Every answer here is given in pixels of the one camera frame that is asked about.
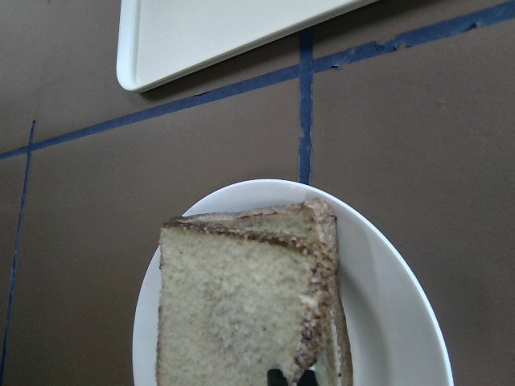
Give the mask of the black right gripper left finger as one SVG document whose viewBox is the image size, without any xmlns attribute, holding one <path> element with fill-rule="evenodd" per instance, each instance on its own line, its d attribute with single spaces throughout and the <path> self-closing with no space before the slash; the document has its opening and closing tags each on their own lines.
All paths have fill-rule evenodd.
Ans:
<svg viewBox="0 0 515 386">
<path fill-rule="evenodd" d="M 279 369 L 270 369 L 266 374 L 266 378 L 268 386 L 286 386 L 286 378 Z"/>
</svg>

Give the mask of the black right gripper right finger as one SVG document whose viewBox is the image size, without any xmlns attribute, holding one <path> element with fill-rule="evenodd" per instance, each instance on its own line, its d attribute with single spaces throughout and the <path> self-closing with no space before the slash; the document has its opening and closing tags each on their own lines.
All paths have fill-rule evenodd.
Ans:
<svg viewBox="0 0 515 386">
<path fill-rule="evenodd" d="M 306 370 L 300 377 L 298 386 L 316 386 L 315 371 L 311 369 Z"/>
</svg>

